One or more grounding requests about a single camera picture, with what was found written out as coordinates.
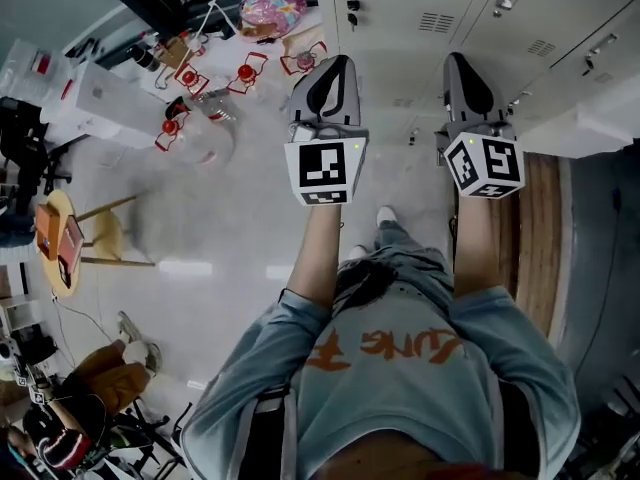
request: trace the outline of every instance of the desk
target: desk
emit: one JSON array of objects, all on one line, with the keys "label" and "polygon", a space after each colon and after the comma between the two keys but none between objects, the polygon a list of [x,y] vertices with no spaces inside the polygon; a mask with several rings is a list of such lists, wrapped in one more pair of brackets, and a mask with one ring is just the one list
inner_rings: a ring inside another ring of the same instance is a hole
[{"label": "desk", "polygon": [[[85,242],[83,247],[93,247],[97,258],[80,258],[76,268],[71,272],[71,284],[67,287],[60,277],[60,268],[58,259],[48,260],[44,254],[42,264],[44,272],[51,283],[53,291],[58,297],[70,297],[78,286],[80,277],[80,265],[82,263],[91,263],[94,265],[112,265],[112,266],[128,266],[128,267],[154,267],[155,263],[145,263],[140,261],[124,261],[120,259],[122,250],[122,228],[117,217],[111,213],[111,208],[120,206],[129,201],[133,201],[136,196],[125,197],[113,203],[100,206],[95,210],[91,210],[83,215],[78,215],[76,220],[82,222],[91,217],[96,217],[94,225],[94,238],[92,242]],[[62,239],[65,224],[70,215],[75,215],[73,204],[69,196],[62,190],[54,190],[47,198],[47,204],[54,208],[60,215],[60,229],[58,230],[58,243]]]}]

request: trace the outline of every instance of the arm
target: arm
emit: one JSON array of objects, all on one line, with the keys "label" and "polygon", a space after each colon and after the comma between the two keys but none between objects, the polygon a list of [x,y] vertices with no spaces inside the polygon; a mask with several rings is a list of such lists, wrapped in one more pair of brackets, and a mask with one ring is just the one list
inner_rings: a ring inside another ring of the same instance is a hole
[{"label": "arm", "polygon": [[312,208],[287,289],[245,332],[184,427],[194,478],[226,478],[242,409],[287,384],[309,357],[331,318],[339,240],[340,207]]},{"label": "arm", "polygon": [[314,206],[287,289],[331,310],[338,277],[341,206]]},{"label": "arm", "polygon": [[489,200],[460,197],[454,298],[500,285]]},{"label": "arm", "polygon": [[460,198],[459,220],[450,321],[482,349],[499,378],[517,385],[527,397],[534,424],[544,436],[547,477],[553,478],[580,430],[572,373],[499,286],[488,201]]},{"label": "arm", "polygon": [[48,403],[48,405],[53,410],[53,412],[56,413],[56,416],[58,416],[64,428],[66,428],[67,430],[75,430],[83,436],[87,435],[84,429],[80,426],[80,423],[78,423],[78,420],[76,420],[60,402],[58,402],[57,400],[52,400]]}]

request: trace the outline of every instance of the cabinet door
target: cabinet door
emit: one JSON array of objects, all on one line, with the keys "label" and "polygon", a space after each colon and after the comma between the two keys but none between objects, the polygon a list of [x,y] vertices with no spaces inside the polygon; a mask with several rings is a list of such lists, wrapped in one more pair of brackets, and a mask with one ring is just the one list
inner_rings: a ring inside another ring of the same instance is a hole
[{"label": "cabinet door", "polygon": [[340,52],[353,58],[363,105],[412,108],[436,73],[441,57],[472,0],[335,0]]},{"label": "cabinet door", "polygon": [[509,101],[631,0],[517,0],[496,17],[489,0],[462,43]]},{"label": "cabinet door", "polygon": [[[585,58],[599,45],[604,46],[591,57],[594,68],[587,71]],[[633,114],[623,103],[635,99],[639,75],[640,4],[635,1],[526,87],[531,95],[522,97],[515,107],[517,132],[521,135],[582,102],[612,123],[622,124]],[[600,101],[605,94],[606,101]],[[627,112],[626,117],[616,114],[618,107]]]}]

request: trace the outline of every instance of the chair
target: chair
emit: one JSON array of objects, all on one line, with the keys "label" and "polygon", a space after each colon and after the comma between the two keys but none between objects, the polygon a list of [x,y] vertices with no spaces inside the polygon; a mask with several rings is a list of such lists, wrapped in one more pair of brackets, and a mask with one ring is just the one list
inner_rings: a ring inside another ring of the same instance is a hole
[{"label": "chair", "polygon": [[82,135],[48,152],[44,141],[47,127],[40,122],[39,107],[12,98],[0,98],[0,153],[20,168],[16,192],[16,213],[19,215],[27,213],[42,178],[46,182],[45,195],[53,191],[56,180],[71,183],[70,175],[56,172],[61,157],[71,145],[88,137]]},{"label": "chair", "polygon": [[[126,414],[124,415],[119,414],[118,416],[116,416],[116,420],[118,418],[126,418],[125,421],[128,421],[130,423],[135,422],[136,426],[142,432],[144,432],[144,434],[149,439],[151,439],[151,441],[153,441],[155,444],[160,446],[160,448],[162,448],[165,452],[167,452],[170,455],[170,459],[167,460],[160,467],[160,470],[154,476],[154,480],[166,480],[176,467],[178,466],[183,466],[185,468],[187,467],[181,455],[181,452],[179,451],[180,450],[179,448],[180,434],[182,432],[182,427],[180,427],[180,421],[186,416],[186,414],[189,412],[192,406],[193,404],[189,403],[185,411],[176,420],[173,426],[173,431],[171,432],[170,441],[165,439],[164,437],[162,437],[160,434],[156,432],[158,428],[169,423],[169,417],[165,416],[164,418],[162,418],[160,421],[156,423],[147,422],[144,415],[142,414],[142,411],[140,410],[140,407],[138,406],[137,400],[133,402],[133,410],[129,408],[126,411]],[[158,459],[153,454],[153,447],[150,447],[143,452],[142,458],[136,461],[136,463],[133,465],[134,469],[136,471],[142,471],[142,468],[144,467],[144,465],[147,463],[149,459],[153,459],[159,465]]]},{"label": "chair", "polygon": [[583,480],[596,474],[616,474],[615,478],[640,475],[640,390],[626,375],[607,393],[614,395],[626,409],[624,414],[603,404],[584,418],[574,456],[559,474],[561,479]]}]

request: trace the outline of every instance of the wall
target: wall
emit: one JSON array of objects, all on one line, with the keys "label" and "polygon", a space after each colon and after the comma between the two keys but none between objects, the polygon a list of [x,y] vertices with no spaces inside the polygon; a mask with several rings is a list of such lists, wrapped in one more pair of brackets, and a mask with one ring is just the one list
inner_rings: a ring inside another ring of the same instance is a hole
[{"label": "wall", "polygon": [[119,0],[0,0],[0,63],[17,37],[61,50]]},{"label": "wall", "polygon": [[583,414],[623,374],[640,380],[639,164],[640,143],[571,162],[574,244],[558,353],[575,373]]}]

